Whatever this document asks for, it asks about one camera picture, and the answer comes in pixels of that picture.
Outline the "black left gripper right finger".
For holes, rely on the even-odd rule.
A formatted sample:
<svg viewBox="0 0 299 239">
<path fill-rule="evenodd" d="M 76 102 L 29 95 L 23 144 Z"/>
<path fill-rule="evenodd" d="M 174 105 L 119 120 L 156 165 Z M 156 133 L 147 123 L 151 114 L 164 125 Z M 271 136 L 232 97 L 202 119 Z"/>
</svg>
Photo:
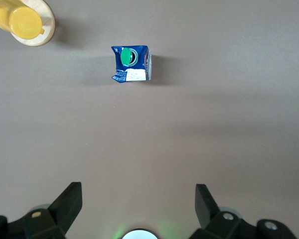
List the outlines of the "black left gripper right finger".
<svg viewBox="0 0 299 239">
<path fill-rule="evenodd" d="M 241 220 L 229 211 L 219 209 L 205 184 L 195 188 L 195 211 L 200 224 L 190 237 L 192 239 L 235 239 Z"/>
</svg>

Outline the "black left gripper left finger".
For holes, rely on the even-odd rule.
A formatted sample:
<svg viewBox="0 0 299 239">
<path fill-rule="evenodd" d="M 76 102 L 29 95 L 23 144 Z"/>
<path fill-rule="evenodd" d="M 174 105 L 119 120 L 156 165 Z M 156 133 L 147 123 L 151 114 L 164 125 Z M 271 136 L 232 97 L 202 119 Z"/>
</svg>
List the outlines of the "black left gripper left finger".
<svg viewBox="0 0 299 239">
<path fill-rule="evenodd" d="M 23 217 L 27 239 L 64 239 L 83 205 L 82 184 L 72 182 L 49 205 L 30 211 Z"/>
</svg>

